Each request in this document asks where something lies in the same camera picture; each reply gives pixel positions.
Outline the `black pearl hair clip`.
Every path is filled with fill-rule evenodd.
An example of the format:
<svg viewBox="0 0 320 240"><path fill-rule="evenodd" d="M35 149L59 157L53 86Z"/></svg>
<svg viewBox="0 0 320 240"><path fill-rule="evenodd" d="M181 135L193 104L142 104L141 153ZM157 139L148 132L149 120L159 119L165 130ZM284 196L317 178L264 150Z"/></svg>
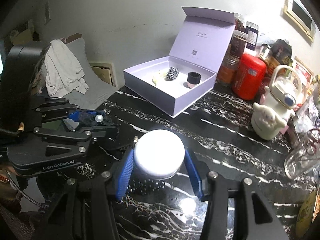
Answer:
<svg viewBox="0 0 320 240"><path fill-rule="evenodd" d="M111 117L98 112L80 112L80 127L112 126L114 122Z"/></svg>

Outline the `white round jar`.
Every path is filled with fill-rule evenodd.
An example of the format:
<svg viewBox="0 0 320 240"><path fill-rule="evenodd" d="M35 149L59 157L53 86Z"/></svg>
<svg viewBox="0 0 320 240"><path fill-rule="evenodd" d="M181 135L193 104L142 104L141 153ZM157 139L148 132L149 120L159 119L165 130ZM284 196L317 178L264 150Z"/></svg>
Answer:
<svg viewBox="0 0 320 240"><path fill-rule="evenodd" d="M138 139L133 158L140 172L153 179L165 180L179 171L184 156L184 144L175 133L156 129Z"/></svg>

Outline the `black belt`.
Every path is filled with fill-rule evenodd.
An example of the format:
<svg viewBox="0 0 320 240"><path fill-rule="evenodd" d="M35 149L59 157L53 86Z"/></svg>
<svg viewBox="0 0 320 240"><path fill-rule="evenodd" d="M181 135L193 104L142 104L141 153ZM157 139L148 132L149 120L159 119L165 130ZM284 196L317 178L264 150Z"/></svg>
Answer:
<svg viewBox="0 0 320 240"><path fill-rule="evenodd" d="M187 77L187 85L188 87L194 87L198 85L201 81L201 74L197 72L189 72Z"/></svg>

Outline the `black white gingham scrunchie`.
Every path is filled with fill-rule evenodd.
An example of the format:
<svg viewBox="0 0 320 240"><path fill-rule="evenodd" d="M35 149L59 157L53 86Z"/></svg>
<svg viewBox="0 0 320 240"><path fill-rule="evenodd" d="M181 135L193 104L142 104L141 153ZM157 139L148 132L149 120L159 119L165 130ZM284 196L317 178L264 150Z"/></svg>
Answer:
<svg viewBox="0 0 320 240"><path fill-rule="evenodd" d="M165 75L166 81L173 81L175 80L179 75L179 69L175 67L170 67L168 72Z"/></svg>

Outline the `black polka dot scrunchie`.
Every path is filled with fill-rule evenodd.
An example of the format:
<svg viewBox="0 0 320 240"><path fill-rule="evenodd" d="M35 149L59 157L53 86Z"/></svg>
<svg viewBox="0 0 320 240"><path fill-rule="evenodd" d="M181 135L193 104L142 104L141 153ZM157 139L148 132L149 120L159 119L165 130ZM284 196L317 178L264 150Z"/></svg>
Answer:
<svg viewBox="0 0 320 240"><path fill-rule="evenodd" d="M162 191L164 188L165 183L162 180L156 180L140 173L133 173L127 186L127 193L143 196Z"/></svg>

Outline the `white cloth on pillow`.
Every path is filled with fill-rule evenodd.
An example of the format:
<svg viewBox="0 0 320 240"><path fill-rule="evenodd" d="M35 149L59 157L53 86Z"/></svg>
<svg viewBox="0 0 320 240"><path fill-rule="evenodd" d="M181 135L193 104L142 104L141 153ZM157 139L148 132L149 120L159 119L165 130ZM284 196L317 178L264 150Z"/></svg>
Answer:
<svg viewBox="0 0 320 240"><path fill-rule="evenodd" d="M72 91L86 94L89 85L84 80L83 68L61 41L52 40L44 58L46 67L46 88L49 96L63 98Z"/></svg>

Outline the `open lavender gift box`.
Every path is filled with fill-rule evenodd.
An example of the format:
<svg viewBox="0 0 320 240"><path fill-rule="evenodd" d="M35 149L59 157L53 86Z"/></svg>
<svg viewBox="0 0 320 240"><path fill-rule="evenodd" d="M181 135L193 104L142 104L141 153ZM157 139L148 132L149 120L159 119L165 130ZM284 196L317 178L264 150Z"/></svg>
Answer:
<svg viewBox="0 0 320 240"><path fill-rule="evenodd" d="M169 55L123 71L127 88L172 118L214 87L235 28L232 12L196 7L182 9L186 17ZM179 75L173 81L166 81L170 67L178 68ZM201 74L198 85L188 87L189 72ZM159 81L157 86L153 79Z"/></svg>

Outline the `red canister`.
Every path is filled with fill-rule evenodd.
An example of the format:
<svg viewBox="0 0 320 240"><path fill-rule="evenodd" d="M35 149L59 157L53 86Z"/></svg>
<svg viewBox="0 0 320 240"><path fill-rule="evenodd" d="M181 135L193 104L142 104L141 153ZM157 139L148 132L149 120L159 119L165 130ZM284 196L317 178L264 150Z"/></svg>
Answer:
<svg viewBox="0 0 320 240"><path fill-rule="evenodd" d="M243 54L232 83L233 92L243 100L253 100L266 73L266 63L261 59Z"/></svg>

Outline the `clear glass mug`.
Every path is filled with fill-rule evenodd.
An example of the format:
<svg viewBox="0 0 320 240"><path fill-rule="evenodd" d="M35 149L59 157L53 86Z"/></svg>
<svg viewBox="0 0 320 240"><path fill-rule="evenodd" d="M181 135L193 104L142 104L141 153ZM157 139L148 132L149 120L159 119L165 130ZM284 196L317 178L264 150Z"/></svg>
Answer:
<svg viewBox="0 0 320 240"><path fill-rule="evenodd" d="M309 130L297 147L286 157L284 170L287 177L296 179L319 165L319 129Z"/></svg>

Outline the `orange jar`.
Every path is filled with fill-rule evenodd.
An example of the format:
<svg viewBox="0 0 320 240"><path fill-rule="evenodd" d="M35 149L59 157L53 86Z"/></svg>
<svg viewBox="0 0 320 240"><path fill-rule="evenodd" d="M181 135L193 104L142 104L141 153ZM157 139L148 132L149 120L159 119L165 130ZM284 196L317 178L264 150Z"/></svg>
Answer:
<svg viewBox="0 0 320 240"><path fill-rule="evenodd" d="M217 73L217 80L230 85L235 78L240 59L233 56L225 56Z"/></svg>

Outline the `white cartoon kettle bottle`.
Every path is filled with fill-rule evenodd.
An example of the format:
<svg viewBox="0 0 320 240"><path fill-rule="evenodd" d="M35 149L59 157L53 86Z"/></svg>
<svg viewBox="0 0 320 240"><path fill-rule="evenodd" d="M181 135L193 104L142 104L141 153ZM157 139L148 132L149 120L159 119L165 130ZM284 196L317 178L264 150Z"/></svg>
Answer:
<svg viewBox="0 0 320 240"><path fill-rule="evenodd" d="M302 92L298 73L287 65L277 66L259 103L253 103L251 125L264 140L272 140L295 116L294 107Z"/></svg>

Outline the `brown lidded jar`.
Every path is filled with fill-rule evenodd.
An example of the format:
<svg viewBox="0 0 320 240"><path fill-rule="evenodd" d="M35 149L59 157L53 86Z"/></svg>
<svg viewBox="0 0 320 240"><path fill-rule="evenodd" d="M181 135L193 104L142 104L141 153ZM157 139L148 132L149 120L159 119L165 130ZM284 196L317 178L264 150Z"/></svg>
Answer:
<svg viewBox="0 0 320 240"><path fill-rule="evenodd" d="M230 42L230 54L233 57L241 58L246 48L248 34L239 30L233 31L233 36Z"/></svg>

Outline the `dark label jar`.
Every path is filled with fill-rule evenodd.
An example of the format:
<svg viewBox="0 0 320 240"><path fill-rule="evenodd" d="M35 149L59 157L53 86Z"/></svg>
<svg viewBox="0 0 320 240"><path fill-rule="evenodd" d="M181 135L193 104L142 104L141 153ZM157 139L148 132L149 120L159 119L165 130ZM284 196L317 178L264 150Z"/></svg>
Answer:
<svg viewBox="0 0 320 240"><path fill-rule="evenodd" d="M259 26L255 23L247 21L245 32L248 35L246 48L255 50L259 34Z"/></svg>

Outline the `framed picture on wall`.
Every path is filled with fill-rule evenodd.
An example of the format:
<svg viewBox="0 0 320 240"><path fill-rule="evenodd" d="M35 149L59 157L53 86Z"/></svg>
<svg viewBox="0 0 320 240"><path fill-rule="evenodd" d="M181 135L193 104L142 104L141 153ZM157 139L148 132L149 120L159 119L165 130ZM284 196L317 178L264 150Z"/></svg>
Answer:
<svg viewBox="0 0 320 240"><path fill-rule="evenodd" d="M283 17L289 20L294 28L309 42L313 43L316 33L316 25L299 0L285 0Z"/></svg>

